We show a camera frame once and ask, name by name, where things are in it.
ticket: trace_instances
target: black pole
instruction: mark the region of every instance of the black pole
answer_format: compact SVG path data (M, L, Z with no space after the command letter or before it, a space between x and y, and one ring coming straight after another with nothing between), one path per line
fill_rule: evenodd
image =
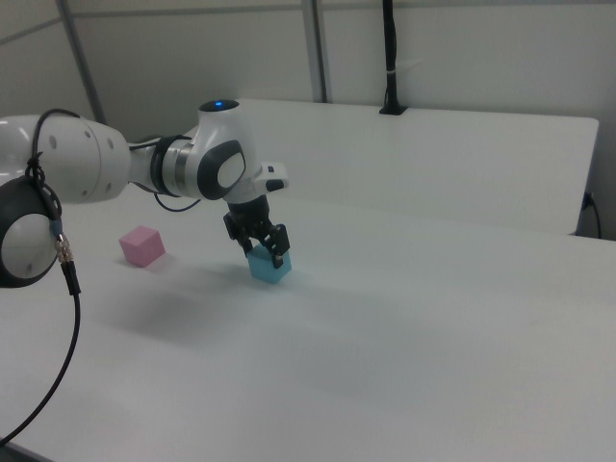
M398 103L398 84L396 82L396 23L394 22L393 0L383 0L383 27L385 30L385 65L387 68L387 89L381 114L399 116L406 106Z

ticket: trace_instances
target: white wall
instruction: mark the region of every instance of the white wall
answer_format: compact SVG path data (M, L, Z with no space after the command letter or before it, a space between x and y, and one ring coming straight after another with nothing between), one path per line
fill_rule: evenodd
M92 117L56 3L0 0L0 116L65 108Z
M382 105L381 10L323 3L333 102ZM395 19L398 62L421 60L398 76L405 104L598 119L589 190L616 239L616 5L396 8ZM580 230L595 235L592 213Z
M215 98L313 100L299 0L70 7L107 121L129 140L183 133Z

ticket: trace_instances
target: black cable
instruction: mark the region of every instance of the black cable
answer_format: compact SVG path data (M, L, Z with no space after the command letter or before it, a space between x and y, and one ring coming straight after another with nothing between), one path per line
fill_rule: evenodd
M592 205L593 210L595 211L595 218L597 219L597 237L602 239L601 232L601 220L599 219L599 210L597 210L597 204L595 203L595 199L592 196L588 198L588 205Z
M79 325L81 322L81 302L79 300L79 294L73 295L75 300L75 325L73 327L73 336L70 339L70 346L68 347L68 353L66 354L66 358L64 359L64 363L62 364L62 368L60 369L60 373L56 377L53 385L45 395L45 398L42 399L37 408L28 416L28 418L21 423L15 430L13 430L9 435L7 435L4 439L0 440L0 448L4 447L10 440L12 440L15 436L17 436L21 431L33 421L43 407L47 404L47 401L53 397L54 393L58 389L60 382L64 378L64 374L66 373L66 369L68 369L68 365L70 364L70 360L73 357L73 353L75 352L75 346L77 345L77 337L79 336Z
M34 187L37 189L38 194L40 196L41 201L43 202L45 208L47 209L47 215L50 220L52 220L52 229L55 229L55 238L58 240L57 245L59 249L59 258L61 259L62 271L64 274L64 278L66 280L66 286L68 287L68 293L73 296L75 302L75 324L73 327L73 335L70 340L70 346L68 347L68 353L64 359L62 367L60 368L60 372L54 380L54 383L51 385L51 388L44 396L42 401L38 404L36 409L32 411L32 413L26 418L25 421L21 423L15 430L13 430L9 435L0 440L0 449L4 447L10 440L12 440L15 436L23 431L39 414L39 412L45 407L49 399L54 396L56 390L60 386L62 379L64 378L64 374L68 369L68 365L70 364L70 360L73 357L73 353L75 352L75 347L77 345L77 338L79 337L79 326L81 324L81 301L79 299L79 293L81 290L79 288L79 281L77 280L77 271L75 269L75 264L72 261L72 254L70 253L70 248L68 246L68 241L65 239L64 234L62 234L62 226L60 215L62 214L62 205L60 203L60 199L56 195L56 193L45 183L45 172L40 166L39 159L42 155L42 152L39 152L39 135L40 128L42 127L43 122L53 114L64 114L67 116L79 117L77 114L67 111L65 109L51 109L46 113L43 113L37 122L37 126L35 127L35 133L32 139L32 155L30 160L28 161L28 166L25 170L26 177L30 178Z
M199 202L201 202L201 199L196 200L195 202L193 202L191 205L189 205L188 207L184 207L183 209L171 209L170 207L168 207L167 205L165 205L163 203L163 201L161 200L161 198L158 196L158 194L156 192L154 192L154 197L156 198L156 201L158 202L158 205L160 205L161 207L163 207L165 210L169 211L169 212L174 212L174 213L179 213L179 212L186 212L187 210L190 210L192 207L194 207L196 204L198 204Z
M67 111L66 109L50 109L38 118L37 125L35 127L35 134L32 138L32 153L30 155L30 160L28 160L25 175L37 188L38 195L47 210L47 216L49 216L49 219L60 221L60 216L62 215L62 205L60 204L60 199L54 190L52 190L45 183L45 172L40 166L39 161L40 156L42 156L42 152L39 152L40 129L44 121L53 114L64 114L65 116L79 118L78 114Z
M146 144L137 144L135 146L130 146L129 149L131 151L135 151L137 149L142 149L143 147L150 147L150 146L155 146L156 144L158 144L157 141L153 141L153 142L147 142Z

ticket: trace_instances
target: white partition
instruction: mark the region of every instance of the white partition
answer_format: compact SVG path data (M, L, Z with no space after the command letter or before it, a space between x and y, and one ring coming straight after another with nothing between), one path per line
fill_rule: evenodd
M185 11L178 6L195 2L152 5L164 3L174 10L102 13L102 3L90 2L97 13L75 16L108 122L128 139L182 133L210 99L313 100L298 1L259 2L248 11L220 9L220 2Z
M0 1L0 116L70 109L92 118L56 3Z

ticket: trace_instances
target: cable connector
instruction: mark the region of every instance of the cable connector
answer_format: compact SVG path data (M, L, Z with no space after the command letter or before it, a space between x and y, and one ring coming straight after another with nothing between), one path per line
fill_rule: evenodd
M71 295L80 294L81 288L79 287L79 280L77 279L77 269L75 268L75 262L73 260L73 252L64 234L58 236L55 246L58 252L58 261L60 262L62 273L66 279L68 293Z
M61 265L72 262L73 252L70 249L70 243L64 234L60 234L56 239L56 251L58 252L58 261Z

